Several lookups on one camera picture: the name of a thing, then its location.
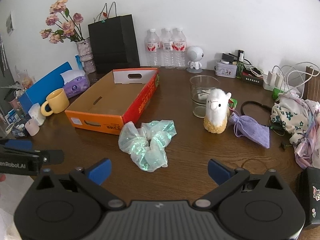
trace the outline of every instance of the iridescent plastic bag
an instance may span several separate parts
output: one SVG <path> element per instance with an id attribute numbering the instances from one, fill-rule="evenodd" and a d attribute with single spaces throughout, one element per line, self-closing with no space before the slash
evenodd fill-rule
<path id="1" fill-rule="evenodd" d="M 168 166 L 164 148 L 176 134 L 172 120 L 142 123 L 139 129 L 133 122 L 129 122 L 123 126 L 118 143 L 120 150 L 130 154 L 140 169 L 153 172 L 160 167 Z"/>

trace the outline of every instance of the white plush alpaca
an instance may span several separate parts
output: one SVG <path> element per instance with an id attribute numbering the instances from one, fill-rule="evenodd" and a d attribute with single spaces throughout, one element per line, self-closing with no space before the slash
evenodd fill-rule
<path id="1" fill-rule="evenodd" d="M 231 93 L 225 93 L 221 89 L 213 89 L 208 95 L 204 128 L 211 133 L 222 133 L 227 126 L 229 116 L 229 99 Z"/>

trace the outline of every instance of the white cable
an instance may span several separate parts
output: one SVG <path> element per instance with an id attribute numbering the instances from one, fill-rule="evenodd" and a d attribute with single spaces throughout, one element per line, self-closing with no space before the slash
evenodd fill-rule
<path id="1" fill-rule="evenodd" d="M 289 90 L 289 83 L 288 83 L 288 81 L 286 81 L 285 76 L 288 74 L 288 72 L 289 72 L 290 70 L 292 70 L 292 69 L 297 70 L 297 69 L 296 69 L 294 66 L 283 65 L 283 66 L 281 67 L 281 70 L 283 69 L 283 67 L 290 67 L 290 69 L 289 69 L 285 74 L 282 72 L 282 74 L 284 75 L 284 79 L 283 79 L 282 82 L 281 82 L 281 87 L 282 87 L 283 81 L 284 81 L 284 84 L 286 84 L 286 82 L 287 82 L 287 86 L 288 86 L 288 90 Z"/>
<path id="2" fill-rule="evenodd" d="M 255 71 L 252 69 L 252 67 L 254 67 L 254 66 L 252 66 L 252 65 L 250 65 L 250 64 L 246 64 L 246 65 L 249 65 L 249 67 L 245 67 L 245 68 L 248 69 L 248 70 L 250 70 L 250 71 L 252 72 L 252 74 L 254 74 L 256 77 L 265 78 L 266 75 L 264 74 L 264 72 L 263 72 L 262 69 L 256 67 L 256 69 L 258 69 L 258 70 L 261 72 L 261 75 L 260 75 L 260 74 L 258 74 L 257 72 L 255 72 Z"/>
<path id="3" fill-rule="evenodd" d="M 320 68 L 319 68 L 316 64 L 314 64 L 314 63 L 312 63 L 312 62 L 308 62 L 308 61 L 307 61 L 307 62 L 300 62 L 300 63 L 297 63 L 297 64 L 295 64 L 295 65 L 300 65 L 300 64 L 305 64 L 305 63 L 312 64 L 313 66 L 315 66 L 315 67 L 318 69 L 318 73 L 317 73 L 316 75 L 313 74 L 313 73 L 314 73 L 314 70 L 315 70 L 314 68 L 313 68 L 311 74 L 308 73 L 308 72 L 300 71 L 300 70 L 293 70 L 293 71 L 291 71 L 291 72 L 288 74 L 288 76 L 287 76 L 287 83 L 288 83 L 288 79 L 289 79 L 290 74 L 292 74 L 292 73 L 294 73 L 294 72 L 303 73 L 303 74 L 306 74 L 306 75 L 309 75 L 309 76 L 310 76 L 310 77 L 309 77 L 307 80 L 305 80 L 302 84 L 300 84 L 300 85 L 298 85 L 298 86 L 295 86 L 295 87 L 293 87 L 293 88 L 297 88 L 297 87 L 300 87 L 300 86 L 304 85 L 304 84 L 307 83 L 312 77 L 317 77 L 317 76 L 320 74 Z"/>

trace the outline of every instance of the orange cardboard box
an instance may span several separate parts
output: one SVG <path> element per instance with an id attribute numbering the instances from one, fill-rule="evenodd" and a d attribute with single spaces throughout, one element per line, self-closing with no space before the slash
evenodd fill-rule
<path id="1" fill-rule="evenodd" d="M 85 91 L 66 110 L 72 126 L 120 134 L 140 118 L 159 84 L 157 68 L 117 69 Z"/>

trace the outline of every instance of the blue gripper pad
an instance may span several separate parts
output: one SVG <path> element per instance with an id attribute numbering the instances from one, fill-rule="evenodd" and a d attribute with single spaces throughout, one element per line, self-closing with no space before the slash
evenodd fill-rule
<path id="1" fill-rule="evenodd" d="M 87 178 L 101 185 L 111 174 L 111 160 L 104 158 L 85 170 Z"/>
<path id="2" fill-rule="evenodd" d="M 18 150 L 32 150 L 32 142 L 29 140 L 13 140 L 13 139 L 8 139 L 4 140 L 4 146 L 5 147 L 10 147 L 10 148 L 15 148 Z"/>
<path id="3" fill-rule="evenodd" d="M 218 161 L 211 159 L 208 162 L 208 174 L 218 185 L 221 185 L 230 179 L 235 172 Z"/>

